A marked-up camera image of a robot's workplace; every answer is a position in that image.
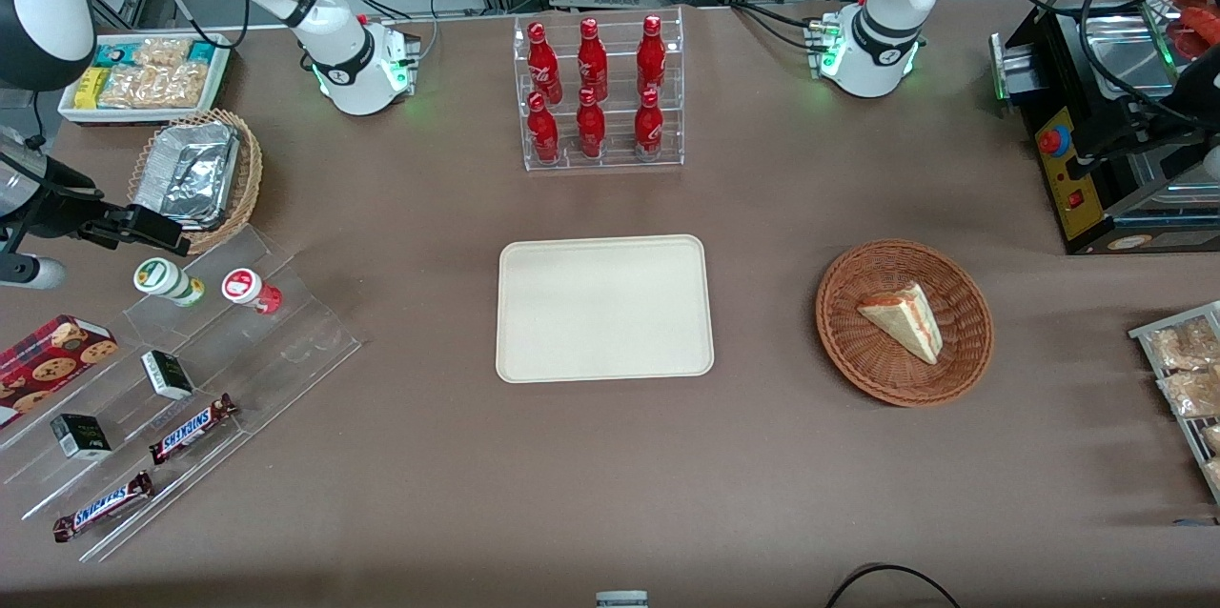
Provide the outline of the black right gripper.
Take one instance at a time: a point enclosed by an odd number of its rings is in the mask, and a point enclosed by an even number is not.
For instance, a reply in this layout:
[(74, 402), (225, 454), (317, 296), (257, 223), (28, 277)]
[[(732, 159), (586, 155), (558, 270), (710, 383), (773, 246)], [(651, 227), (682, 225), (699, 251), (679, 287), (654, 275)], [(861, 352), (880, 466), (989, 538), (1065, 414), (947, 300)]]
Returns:
[[(90, 178), (52, 159), (40, 172), (2, 155), (17, 177), (33, 182), (30, 197), (2, 216), (2, 252), (17, 252), (27, 234), (70, 237), (116, 252), (122, 244), (185, 256), (189, 239), (174, 220), (138, 204), (117, 208)], [(126, 217), (126, 230), (122, 230)]]

